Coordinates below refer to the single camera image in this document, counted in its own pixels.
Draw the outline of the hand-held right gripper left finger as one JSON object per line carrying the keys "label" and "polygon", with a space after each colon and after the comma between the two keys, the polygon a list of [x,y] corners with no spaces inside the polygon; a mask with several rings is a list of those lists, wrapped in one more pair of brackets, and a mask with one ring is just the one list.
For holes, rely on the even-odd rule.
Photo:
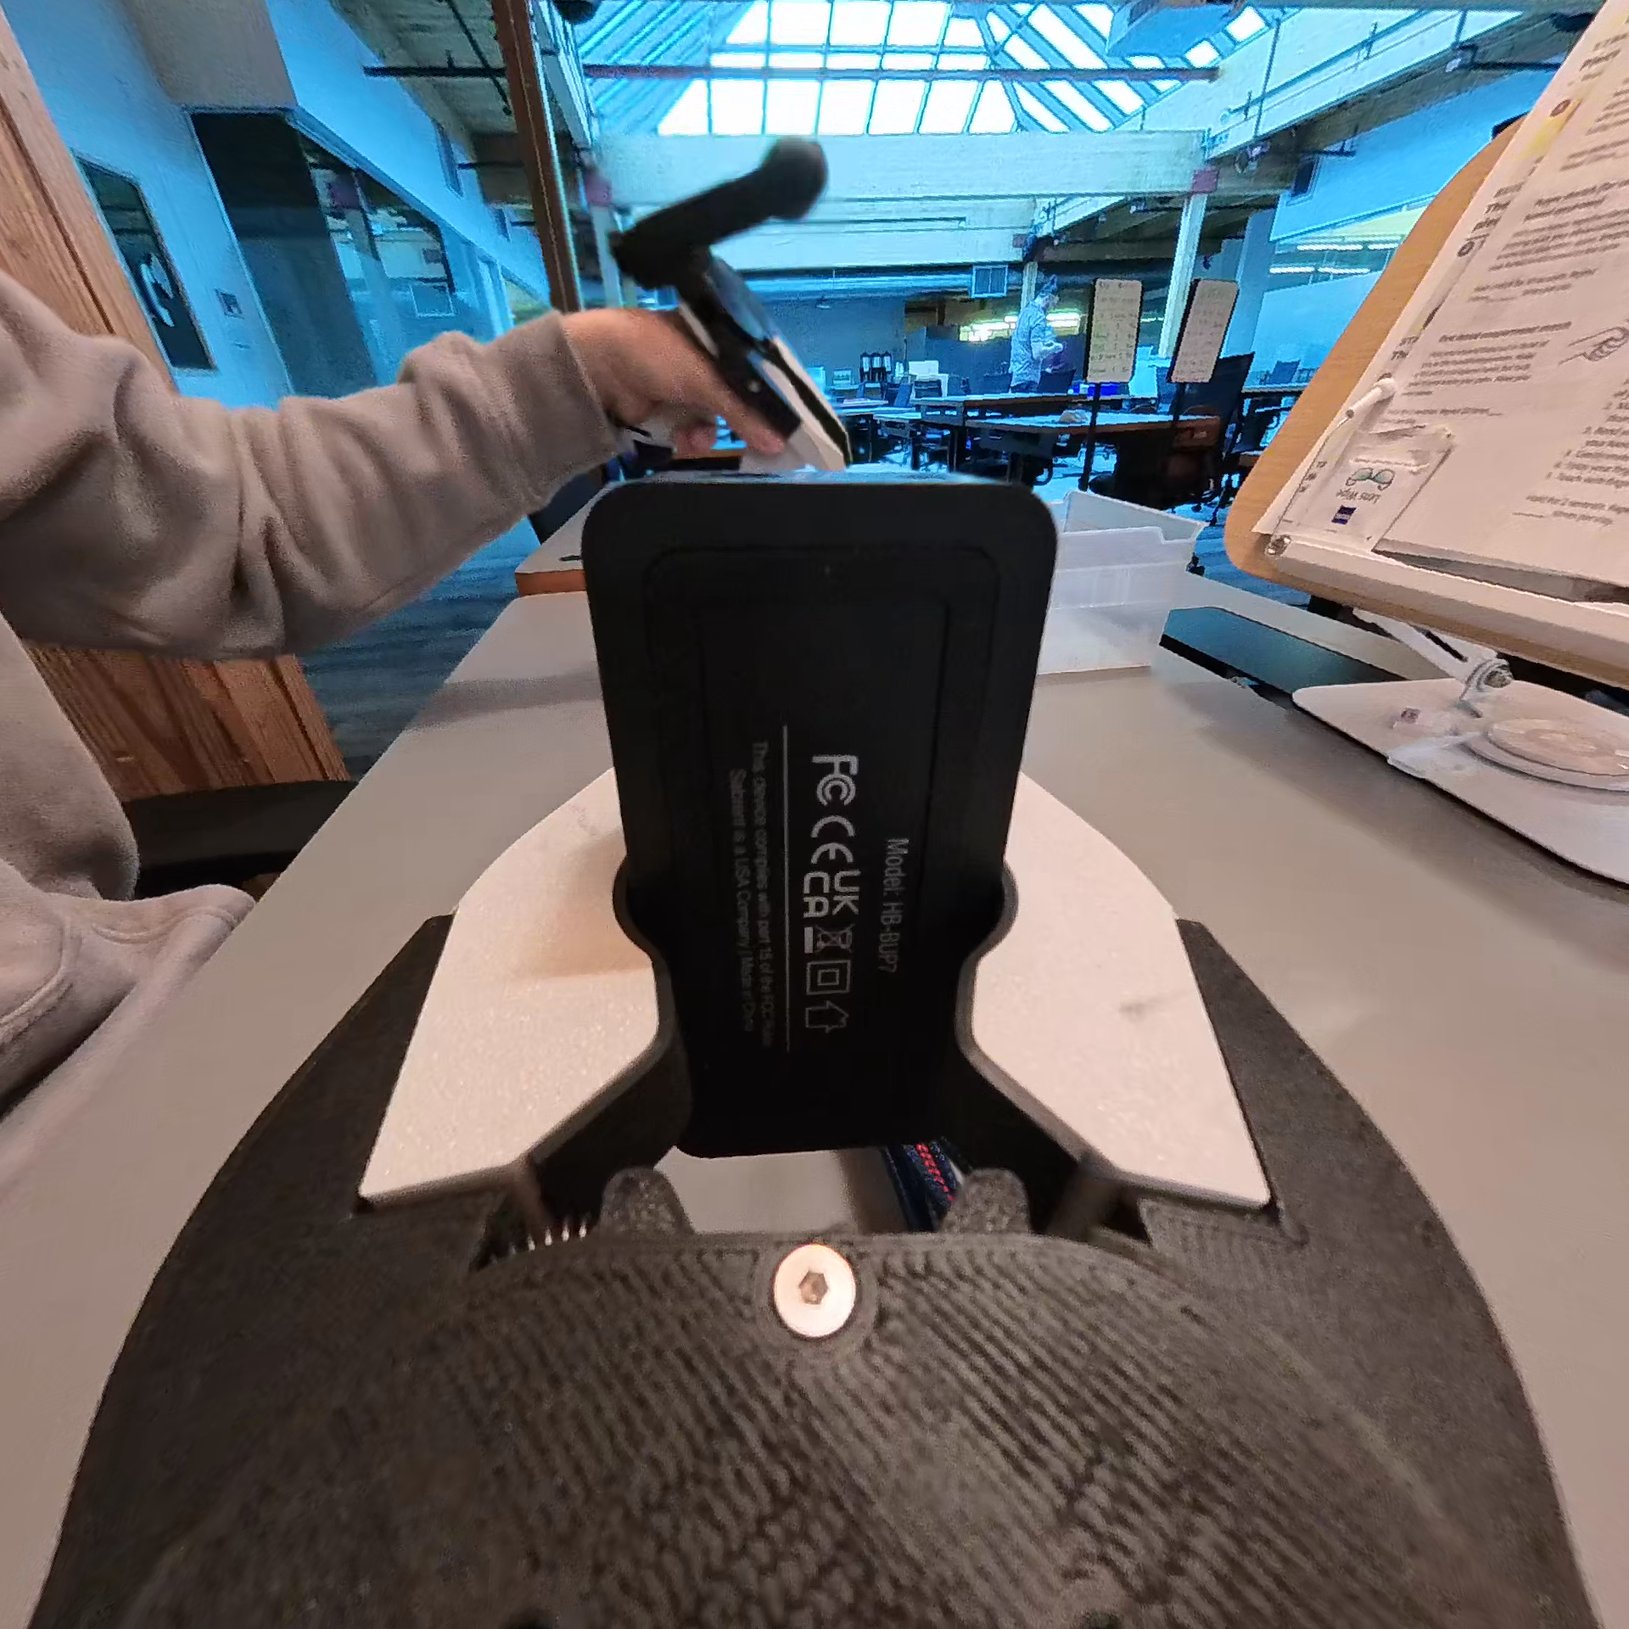
{"label": "hand-held right gripper left finger", "polygon": [[532,1229],[601,1213],[683,1137],[695,1090],[662,955],[624,922],[604,771],[462,892],[361,1174],[372,1210],[497,1191]]}

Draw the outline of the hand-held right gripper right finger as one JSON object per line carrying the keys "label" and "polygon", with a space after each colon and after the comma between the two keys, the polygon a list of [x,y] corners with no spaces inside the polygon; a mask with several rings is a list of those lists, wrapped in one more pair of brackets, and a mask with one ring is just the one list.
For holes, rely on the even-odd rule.
{"label": "hand-held right gripper right finger", "polygon": [[1159,888],[1026,772],[1001,885],[955,999],[966,1059],[1021,1128],[1134,1191],[1262,1210],[1272,1187]]}

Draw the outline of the black power bank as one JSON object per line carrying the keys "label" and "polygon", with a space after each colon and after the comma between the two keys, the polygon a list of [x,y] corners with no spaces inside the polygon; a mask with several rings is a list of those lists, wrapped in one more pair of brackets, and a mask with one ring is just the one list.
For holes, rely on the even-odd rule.
{"label": "black power bank", "polygon": [[626,916],[696,1157],[919,1143],[1004,847],[1055,517],[973,476],[640,476],[579,558]]}

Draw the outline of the person's left forearm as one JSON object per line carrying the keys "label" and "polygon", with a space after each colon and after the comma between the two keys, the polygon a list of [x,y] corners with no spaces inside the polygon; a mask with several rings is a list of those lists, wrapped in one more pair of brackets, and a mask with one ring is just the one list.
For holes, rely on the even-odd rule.
{"label": "person's left forearm", "polygon": [[230,410],[3,278],[3,661],[286,656],[412,599],[614,451],[561,315]]}

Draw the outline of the person's left hand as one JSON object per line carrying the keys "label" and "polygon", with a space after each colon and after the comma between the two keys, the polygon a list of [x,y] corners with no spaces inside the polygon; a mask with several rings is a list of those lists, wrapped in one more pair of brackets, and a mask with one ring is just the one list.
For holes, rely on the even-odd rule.
{"label": "person's left hand", "polygon": [[654,309],[579,309],[560,315],[604,412],[620,426],[662,425],[677,457],[702,457],[725,425],[758,457],[780,457],[780,437],[744,404],[689,327]]}

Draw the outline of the long wooden table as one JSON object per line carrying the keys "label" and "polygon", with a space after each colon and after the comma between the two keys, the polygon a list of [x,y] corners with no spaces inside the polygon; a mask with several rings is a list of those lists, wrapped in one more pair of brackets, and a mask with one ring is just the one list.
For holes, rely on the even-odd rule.
{"label": "long wooden table", "polygon": [[1111,437],[1139,431],[1149,418],[1172,412],[1111,410],[1084,394],[966,394],[926,400],[906,426],[909,469],[982,470],[1042,481],[1056,459],[1081,459],[1077,484],[1086,485],[1095,457]]}

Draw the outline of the whiteboard on stand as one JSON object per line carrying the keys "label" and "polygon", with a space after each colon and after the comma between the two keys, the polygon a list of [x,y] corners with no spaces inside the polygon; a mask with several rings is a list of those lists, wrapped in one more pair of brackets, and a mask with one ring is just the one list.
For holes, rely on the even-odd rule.
{"label": "whiteboard on stand", "polygon": [[1223,350],[1240,298],[1234,278],[1193,278],[1169,356],[1169,382],[1206,382]]}
{"label": "whiteboard on stand", "polygon": [[1095,278],[1089,286],[1089,325],[1081,378],[1086,385],[1127,382],[1134,378],[1143,325],[1143,281]]}

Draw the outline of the black flat pad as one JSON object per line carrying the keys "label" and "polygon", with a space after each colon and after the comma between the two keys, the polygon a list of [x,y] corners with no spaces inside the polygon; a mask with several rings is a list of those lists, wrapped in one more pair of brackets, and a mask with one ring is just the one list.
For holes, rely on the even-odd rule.
{"label": "black flat pad", "polygon": [[1291,696],[1301,689],[1393,683],[1380,664],[1317,643],[1303,627],[1284,630],[1222,605],[1172,610],[1159,646],[1250,690]]}

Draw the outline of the clear plastic bin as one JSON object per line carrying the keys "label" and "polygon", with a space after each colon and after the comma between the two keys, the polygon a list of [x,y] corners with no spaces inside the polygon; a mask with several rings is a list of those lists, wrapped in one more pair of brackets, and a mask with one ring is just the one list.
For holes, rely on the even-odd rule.
{"label": "clear plastic bin", "polygon": [[1036,674],[1149,667],[1204,520],[1077,488],[1045,508],[1056,548]]}

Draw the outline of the black office chair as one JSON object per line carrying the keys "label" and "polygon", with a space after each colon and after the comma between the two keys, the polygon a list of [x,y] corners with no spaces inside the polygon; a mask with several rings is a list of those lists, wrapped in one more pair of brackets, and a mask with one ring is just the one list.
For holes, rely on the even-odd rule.
{"label": "black office chair", "polygon": [[1172,415],[1111,437],[1114,469],[1093,473],[1093,495],[1174,508],[1200,501],[1223,451],[1226,425],[1243,400],[1253,355],[1223,355],[1204,382],[1177,382]]}

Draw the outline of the person's grey hoodie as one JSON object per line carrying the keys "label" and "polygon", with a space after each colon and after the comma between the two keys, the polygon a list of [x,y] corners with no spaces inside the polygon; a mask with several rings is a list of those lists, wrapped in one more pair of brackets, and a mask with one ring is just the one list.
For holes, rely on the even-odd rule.
{"label": "person's grey hoodie", "polygon": [[251,911],[227,885],[134,881],[132,823],[6,624],[3,1112],[107,1071]]}

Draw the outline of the white round disc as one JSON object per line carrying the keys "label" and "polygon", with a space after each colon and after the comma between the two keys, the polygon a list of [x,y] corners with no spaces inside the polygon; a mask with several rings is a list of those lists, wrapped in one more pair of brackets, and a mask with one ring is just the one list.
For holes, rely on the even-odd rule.
{"label": "white round disc", "polygon": [[1625,736],[1612,725],[1553,718],[1484,719],[1465,740],[1511,772],[1585,791],[1625,791]]}

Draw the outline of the small white card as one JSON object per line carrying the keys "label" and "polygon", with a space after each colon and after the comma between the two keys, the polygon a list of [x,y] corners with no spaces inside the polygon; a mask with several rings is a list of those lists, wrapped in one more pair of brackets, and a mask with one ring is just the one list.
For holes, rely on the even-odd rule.
{"label": "small white card", "polygon": [[1272,533],[1376,545],[1424,495],[1452,445],[1443,425],[1352,426],[1313,457]]}

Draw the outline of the wooden book stand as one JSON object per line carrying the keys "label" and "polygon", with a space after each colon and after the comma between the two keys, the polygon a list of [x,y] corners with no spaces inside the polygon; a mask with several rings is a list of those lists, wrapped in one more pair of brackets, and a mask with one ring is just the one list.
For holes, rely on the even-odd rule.
{"label": "wooden book stand", "polygon": [[[1259,469],[1267,503],[1295,476],[1301,459],[1330,431],[1352,382],[1374,359],[1396,314],[1430,270],[1443,233],[1508,145],[1503,132],[1433,205],[1414,236],[1380,278],[1347,336],[1326,356],[1291,425]],[[1475,815],[1508,826],[1562,860],[1607,881],[1625,881],[1625,791],[1550,784],[1478,757],[1465,740],[1484,719],[1553,718],[1612,725],[1625,718],[1604,702],[1563,693],[1558,680],[1519,680],[1518,658],[1600,684],[1625,684],[1625,599],[1562,599],[1547,592],[1497,586],[1452,567],[1386,555],[1338,555],[1317,545],[1289,545],[1250,517],[1253,549],[1272,573],[1347,604],[1366,620],[1414,646],[1440,675],[1420,683],[1355,683],[1295,690],[1295,702],[1390,768],[1443,791]]]}

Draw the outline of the printed paper sheets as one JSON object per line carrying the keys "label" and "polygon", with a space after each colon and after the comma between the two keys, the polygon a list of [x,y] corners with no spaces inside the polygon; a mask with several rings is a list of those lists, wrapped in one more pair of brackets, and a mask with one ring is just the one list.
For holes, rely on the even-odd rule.
{"label": "printed paper sheets", "polygon": [[1456,445],[1386,555],[1562,599],[1625,599],[1625,3],[1604,3],[1443,233],[1313,457],[1352,426]]}

